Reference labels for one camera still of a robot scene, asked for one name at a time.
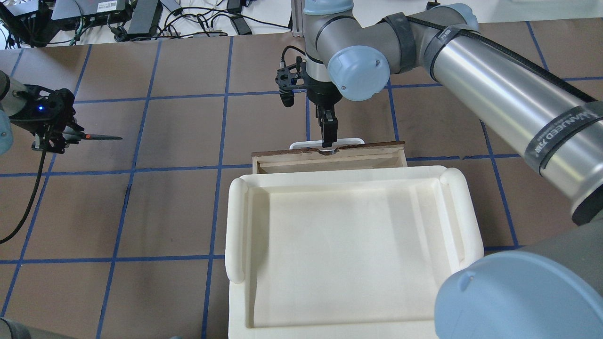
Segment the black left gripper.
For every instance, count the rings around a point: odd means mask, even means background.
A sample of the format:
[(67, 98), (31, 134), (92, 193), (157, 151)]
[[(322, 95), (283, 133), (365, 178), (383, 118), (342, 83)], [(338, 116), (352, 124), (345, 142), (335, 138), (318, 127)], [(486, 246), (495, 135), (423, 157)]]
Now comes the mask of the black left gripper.
[(29, 101), (26, 123), (34, 136), (32, 150), (65, 153), (68, 148), (63, 132), (66, 127), (76, 129), (75, 96), (67, 88), (51, 90), (28, 87)]

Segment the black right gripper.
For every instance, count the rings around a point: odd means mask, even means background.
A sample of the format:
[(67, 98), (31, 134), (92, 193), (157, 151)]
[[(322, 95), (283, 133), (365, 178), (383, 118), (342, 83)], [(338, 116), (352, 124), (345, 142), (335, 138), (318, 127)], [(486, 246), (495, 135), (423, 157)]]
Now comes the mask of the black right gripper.
[(308, 80), (308, 99), (315, 104), (315, 117), (322, 127), (322, 146), (331, 147), (337, 141), (338, 120), (334, 105), (343, 97), (331, 81)]

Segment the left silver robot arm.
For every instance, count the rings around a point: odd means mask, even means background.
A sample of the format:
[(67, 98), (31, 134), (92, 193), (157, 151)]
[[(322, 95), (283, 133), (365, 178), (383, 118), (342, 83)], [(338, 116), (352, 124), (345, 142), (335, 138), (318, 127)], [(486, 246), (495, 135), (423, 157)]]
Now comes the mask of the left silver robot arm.
[(3, 152), (12, 143), (13, 125), (33, 135), (33, 150), (58, 154), (63, 154), (68, 144), (75, 143), (70, 137), (72, 133), (84, 132), (75, 118), (74, 94), (68, 89), (22, 84), (1, 72), (0, 98)]

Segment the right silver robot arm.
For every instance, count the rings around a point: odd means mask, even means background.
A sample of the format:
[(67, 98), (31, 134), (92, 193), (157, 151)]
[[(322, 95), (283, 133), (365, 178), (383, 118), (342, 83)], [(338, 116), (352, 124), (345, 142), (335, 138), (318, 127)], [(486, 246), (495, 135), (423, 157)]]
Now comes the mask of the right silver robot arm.
[(541, 278), (517, 256), (534, 253), (571, 270), (602, 293), (602, 20), (485, 24), (471, 9), (435, 5), (363, 27), (347, 8), (308, 16), (310, 62), (325, 70), (352, 45), (380, 51), (396, 73), (378, 78), (389, 105), (344, 100), (349, 118), (375, 138), (401, 138), (419, 165), (458, 165), (469, 178), (491, 255), (473, 268), (496, 269), (481, 294), (444, 299), (466, 311), (446, 335), (579, 339), (601, 324), (575, 313), (569, 286)]

